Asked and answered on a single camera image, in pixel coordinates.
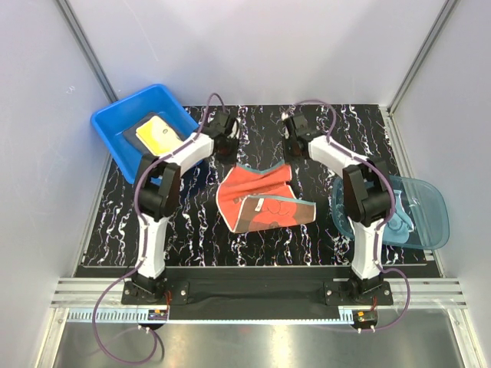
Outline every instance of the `black marble mat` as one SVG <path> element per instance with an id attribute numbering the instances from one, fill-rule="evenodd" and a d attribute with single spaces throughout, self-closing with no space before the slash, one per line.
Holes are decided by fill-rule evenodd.
<path id="1" fill-rule="evenodd" d="M 245 122 L 238 161 L 253 169 L 268 169 L 283 159 L 281 114 L 289 106 L 228 107 Z M 376 105 L 337 105 L 333 137 L 351 150 L 381 156 L 391 174 L 398 174 L 394 154 Z M 187 109 L 198 121 L 202 107 Z M 327 130 L 332 117 L 323 106 L 300 107 L 302 113 Z M 317 203 L 317 220 L 308 225 L 263 232 L 233 234 L 216 207 L 215 194 L 231 166 L 213 158 L 187 172 L 181 182 L 180 207 L 167 229 L 168 266 L 346 265 L 353 242 L 339 234 L 331 218 L 332 171 L 313 161 L 292 165 L 292 188 L 302 199 Z M 132 185 L 112 162 L 85 266 L 133 265 L 137 256 L 137 218 L 133 213 Z M 425 263 L 422 251 L 385 247 L 385 264 Z"/>

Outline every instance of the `white wall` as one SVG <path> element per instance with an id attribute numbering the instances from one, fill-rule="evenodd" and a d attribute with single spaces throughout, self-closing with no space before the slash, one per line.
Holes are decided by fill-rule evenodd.
<path id="1" fill-rule="evenodd" d="M 1 3 L 0 365 L 24 368 L 80 249 L 106 157 L 89 118 L 107 100 L 52 0 Z"/>
<path id="2" fill-rule="evenodd" d="M 415 175 L 447 202 L 450 240 L 441 249 L 458 277 L 491 363 L 491 2 L 460 2 L 395 117 Z"/>
<path id="3" fill-rule="evenodd" d="M 120 97 L 387 105 L 444 0 L 71 0 Z"/>

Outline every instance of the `yellow sponge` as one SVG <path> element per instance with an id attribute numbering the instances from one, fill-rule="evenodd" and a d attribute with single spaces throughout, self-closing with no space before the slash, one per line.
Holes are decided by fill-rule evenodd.
<path id="1" fill-rule="evenodd" d="M 183 144 L 176 132 L 158 116 L 140 126 L 137 137 L 154 156 L 162 156 Z"/>

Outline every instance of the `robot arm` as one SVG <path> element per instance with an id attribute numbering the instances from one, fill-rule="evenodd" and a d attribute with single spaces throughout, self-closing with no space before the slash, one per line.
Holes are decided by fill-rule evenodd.
<path id="1" fill-rule="evenodd" d="M 143 218 L 138 218 L 140 225 L 138 259 L 143 263 L 133 274 L 132 282 L 135 286 L 155 294 L 161 284 L 160 279 L 165 270 L 163 254 L 166 227 L 170 216 L 179 205 L 180 177 L 213 154 L 220 162 L 234 163 L 239 144 L 238 136 L 239 121 L 228 114 L 218 112 L 209 127 L 204 127 L 200 135 L 193 133 L 183 143 L 183 148 L 178 153 L 157 165 L 145 178 L 139 194 L 139 206 Z M 135 183 L 156 160 L 158 157 L 143 156 Z M 147 234 L 147 250 L 143 255 L 145 234 Z"/>
<path id="2" fill-rule="evenodd" d="M 354 230 L 354 258 L 350 279 L 352 294 L 366 294 L 381 285 L 382 277 L 377 266 L 381 259 L 382 234 L 375 243 L 376 228 L 388 216 L 390 197 L 388 188 L 371 172 L 363 161 L 370 161 L 387 178 L 387 165 L 382 159 L 367 158 L 342 146 L 331 137 L 309 126 L 303 115 L 283 117 L 285 137 L 283 147 L 285 160 L 313 159 L 343 178 L 344 207 Z M 367 189 L 365 183 L 373 182 Z"/>
<path id="3" fill-rule="evenodd" d="M 362 160 L 369 160 L 368 157 L 359 155 L 343 147 L 332 137 L 326 140 L 325 136 L 318 136 L 308 143 L 308 155 L 314 161 L 327 166 L 341 178 L 345 179 L 343 173 L 349 166 L 360 165 L 354 157 Z M 351 262 L 351 269 L 361 279 L 375 278 L 380 274 L 374 259 L 381 259 L 382 236 L 378 237 L 375 244 L 375 229 L 383 219 L 372 222 L 369 226 L 361 222 L 355 222 L 348 217 L 354 233 L 354 257 Z M 379 231 L 383 233 L 385 225 Z M 374 258 L 374 249 L 377 249 L 377 257 Z"/>
<path id="4" fill-rule="evenodd" d="M 193 140 L 195 136 L 196 133 L 191 134 L 187 141 Z M 187 145 L 185 149 L 170 157 L 166 161 L 167 169 L 164 169 L 163 173 L 165 173 L 166 176 L 172 176 L 171 179 L 173 179 L 174 175 L 180 178 L 187 170 L 194 167 L 199 161 L 205 159 L 206 157 L 210 157 L 213 154 L 213 147 L 214 140 L 212 140 L 206 134 L 200 134 L 194 143 Z M 147 160 L 148 165 L 150 165 L 155 159 L 156 158 L 151 157 L 151 161 Z M 176 189 L 174 188 L 172 192 L 169 192 L 169 196 L 177 196 L 177 198 L 179 198 L 179 192 L 176 192 Z M 155 219 L 154 217 L 143 212 L 144 220 L 147 223 L 147 251 L 143 264 L 138 269 L 138 274 L 144 276 L 145 278 L 158 278 L 166 267 L 163 259 L 165 245 L 163 240 L 166 238 L 169 215 L 172 215 L 172 213 L 166 213 L 166 215 L 161 219 Z M 145 222 L 143 221 L 143 218 L 138 218 L 138 223 L 140 225 L 138 259 L 143 257 Z"/>

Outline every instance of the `red towel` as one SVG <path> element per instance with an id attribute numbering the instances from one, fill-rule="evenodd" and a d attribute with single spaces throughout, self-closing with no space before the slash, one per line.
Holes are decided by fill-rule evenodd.
<path id="1" fill-rule="evenodd" d="M 258 171 L 237 165 L 216 193 L 216 204 L 231 232 L 257 232 L 315 220 L 315 203 L 295 198 L 287 184 L 292 168 L 283 163 Z"/>

